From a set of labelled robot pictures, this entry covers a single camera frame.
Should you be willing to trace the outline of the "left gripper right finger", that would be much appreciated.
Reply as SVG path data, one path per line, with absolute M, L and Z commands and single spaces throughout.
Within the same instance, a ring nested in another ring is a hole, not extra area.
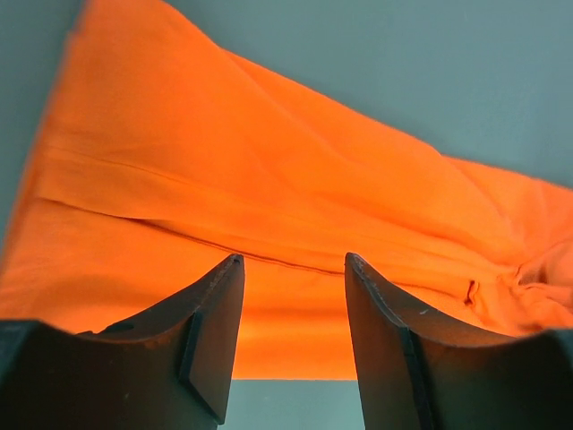
M 357 254 L 345 290 L 368 429 L 569 429 L 572 333 L 511 338 L 453 318 Z

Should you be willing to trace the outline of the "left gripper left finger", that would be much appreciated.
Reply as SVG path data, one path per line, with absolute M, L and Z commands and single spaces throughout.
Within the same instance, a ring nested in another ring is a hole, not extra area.
M 4 429 L 214 429 L 225 422 L 244 297 L 233 254 L 105 330 L 1 323 Z

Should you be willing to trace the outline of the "orange t shirt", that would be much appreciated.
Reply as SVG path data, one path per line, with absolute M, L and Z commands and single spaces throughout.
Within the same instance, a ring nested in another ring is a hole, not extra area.
M 22 181 L 1 315 L 99 331 L 245 260 L 234 375 L 352 380 L 344 258 L 520 336 L 572 324 L 572 192 L 454 159 L 216 45 L 89 1 Z

